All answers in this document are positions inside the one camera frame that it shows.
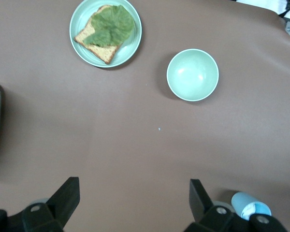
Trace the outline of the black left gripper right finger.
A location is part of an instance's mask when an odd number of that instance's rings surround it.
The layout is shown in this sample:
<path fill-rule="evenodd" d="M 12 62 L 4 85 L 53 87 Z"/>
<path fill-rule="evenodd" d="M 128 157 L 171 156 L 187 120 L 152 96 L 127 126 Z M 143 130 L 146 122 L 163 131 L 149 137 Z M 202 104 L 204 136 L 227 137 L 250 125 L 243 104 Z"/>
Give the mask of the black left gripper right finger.
<path fill-rule="evenodd" d="M 199 179 L 189 183 L 189 205 L 194 217 L 187 232 L 228 232 L 234 213 L 223 204 L 214 204 Z"/>

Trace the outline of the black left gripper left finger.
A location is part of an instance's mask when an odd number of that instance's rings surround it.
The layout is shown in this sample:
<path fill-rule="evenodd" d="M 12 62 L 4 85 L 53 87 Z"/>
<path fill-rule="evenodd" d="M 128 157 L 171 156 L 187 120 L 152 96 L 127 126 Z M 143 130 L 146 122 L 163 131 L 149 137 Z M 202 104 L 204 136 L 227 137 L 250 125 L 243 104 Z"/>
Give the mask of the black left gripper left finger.
<path fill-rule="evenodd" d="M 79 202 L 79 178 L 69 177 L 45 203 L 34 203 L 23 210 L 24 230 L 62 232 Z"/>

